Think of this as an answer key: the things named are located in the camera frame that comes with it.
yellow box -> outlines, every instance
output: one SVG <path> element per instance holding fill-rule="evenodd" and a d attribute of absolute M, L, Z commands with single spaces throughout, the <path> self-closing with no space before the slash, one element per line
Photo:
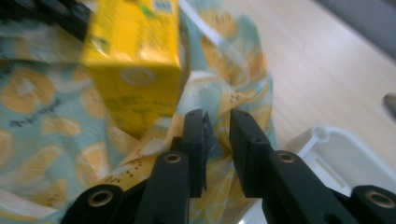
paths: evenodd
<path fill-rule="evenodd" d="M 84 46 L 81 61 L 122 130 L 140 137 L 173 115 L 183 82 L 177 0 L 99 0 Z"/>

cloth bag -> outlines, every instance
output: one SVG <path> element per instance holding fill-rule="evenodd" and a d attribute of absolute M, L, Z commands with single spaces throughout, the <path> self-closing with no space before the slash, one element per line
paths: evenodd
<path fill-rule="evenodd" d="M 172 118 L 140 139 L 113 125 L 83 66 L 82 44 L 57 25 L 0 23 L 0 223 L 59 223 L 85 189 L 128 189 L 182 135 L 184 115 L 208 113 L 217 146 L 207 192 L 191 199 L 190 223 L 237 222 L 245 199 L 228 141 L 230 110 L 250 113 L 276 147 L 272 77 L 255 25 L 219 1 L 181 1 L 190 78 Z"/>

barcode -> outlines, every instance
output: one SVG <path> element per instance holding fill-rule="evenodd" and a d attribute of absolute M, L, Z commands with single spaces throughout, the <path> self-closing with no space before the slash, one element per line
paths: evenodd
<path fill-rule="evenodd" d="M 173 12 L 172 3 L 169 1 L 154 1 L 154 9 L 157 12 Z"/>

wooden table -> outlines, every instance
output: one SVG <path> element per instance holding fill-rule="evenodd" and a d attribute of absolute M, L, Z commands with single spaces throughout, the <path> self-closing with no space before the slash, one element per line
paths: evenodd
<path fill-rule="evenodd" d="M 279 148 L 316 124 L 356 134 L 396 170 L 396 62 L 313 0 L 225 0 L 258 25 L 274 76 Z"/>

light wood surface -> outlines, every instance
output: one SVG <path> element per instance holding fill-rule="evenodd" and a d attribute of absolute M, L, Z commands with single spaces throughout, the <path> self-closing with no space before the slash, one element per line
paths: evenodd
<path fill-rule="evenodd" d="M 316 124 L 356 134 L 396 171 L 396 62 L 313 0 L 225 0 L 258 25 L 274 76 L 279 148 Z"/>

